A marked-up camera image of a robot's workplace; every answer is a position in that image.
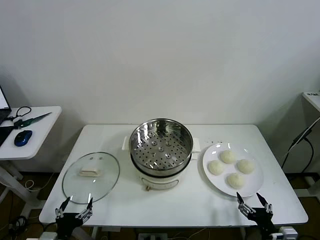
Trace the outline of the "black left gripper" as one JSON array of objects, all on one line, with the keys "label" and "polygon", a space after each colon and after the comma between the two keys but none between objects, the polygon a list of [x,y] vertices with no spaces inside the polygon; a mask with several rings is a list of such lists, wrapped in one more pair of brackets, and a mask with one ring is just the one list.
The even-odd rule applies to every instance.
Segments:
[{"label": "black left gripper", "polygon": [[72,235],[75,228],[80,227],[83,222],[86,222],[93,215],[93,198],[90,199],[87,207],[80,213],[64,213],[70,197],[62,202],[59,208],[55,209],[56,224],[57,224],[57,237],[59,240],[68,240]]}]

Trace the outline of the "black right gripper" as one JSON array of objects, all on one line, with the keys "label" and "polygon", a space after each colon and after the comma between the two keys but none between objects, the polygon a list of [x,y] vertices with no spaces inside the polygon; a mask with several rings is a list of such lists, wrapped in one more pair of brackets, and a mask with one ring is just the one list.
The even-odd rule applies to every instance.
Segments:
[{"label": "black right gripper", "polygon": [[273,207],[258,192],[256,195],[264,208],[250,207],[244,202],[241,195],[236,192],[238,209],[248,220],[254,221],[257,224],[262,237],[270,237],[271,234],[276,232],[276,228],[272,222]]}]

